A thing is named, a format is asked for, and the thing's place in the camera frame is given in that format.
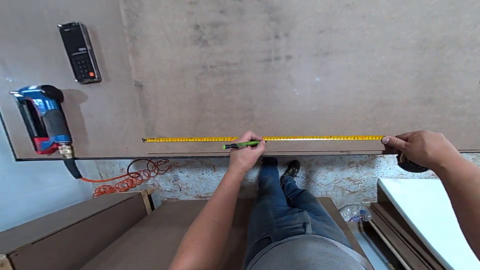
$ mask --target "black hose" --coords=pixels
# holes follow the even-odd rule
[[[63,163],[67,166],[68,171],[72,174],[75,179],[82,178],[82,174],[78,171],[77,164],[75,159],[63,159]]]

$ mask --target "white board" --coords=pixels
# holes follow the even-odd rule
[[[379,185],[413,231],[449,270],[480,269],[438,179],[379,179]]]

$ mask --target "white wall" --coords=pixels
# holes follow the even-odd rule
[[[88,165],[82,162],[80,170]],[[15,162],[2,126],[0,172],[0,231],[92,197],[92,185],[74,179],[62,161]]]

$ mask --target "orange hose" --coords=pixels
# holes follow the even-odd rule
[[[130,172],[130,167],[132,164],[134,164],[137,161],[147,161],[147,166],[146,169],[140,170],[138,172]],[[159,161],[153,161],[153,160],[148,160],[148,159],[138,159],[132,161],[128,166],[127,166],[127,173],[124,175],[120,175],[117,177],[113,178],[108,178],[108,179],[103,179],[103,180],[92,180],[92,179],[87,179],[87,178],[80,178],[80,180],[90,182],[90,183],[102,183],[102,182],[108,182],[112,180],[117,180],[120,178],[127,177],[126,179],[123,179],[116,183],[114,186],[111,186],[109,184],[104,184],[99,186],[98,188],[95,189],[95,192],[93,193],[93,197],[100,196],[103,194],[108,194],[108,193],[114,193],[114,192],[122,192],[122,191],[127,191],[131,188],[134,188],[146,181],[148,181],[150,178],[155,177],[157,175],[161,175],[166,173],[168,170],[172,168],[172,165],[169,165],[166,169],[161,169],[160,166],[168,163],[169,160],[159,160]]]

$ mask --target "plastic bag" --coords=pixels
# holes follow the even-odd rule
[[[345,205],[340,209],[340,214],[345,221],[369,221],[372,219],[370,210],[361,204]]]

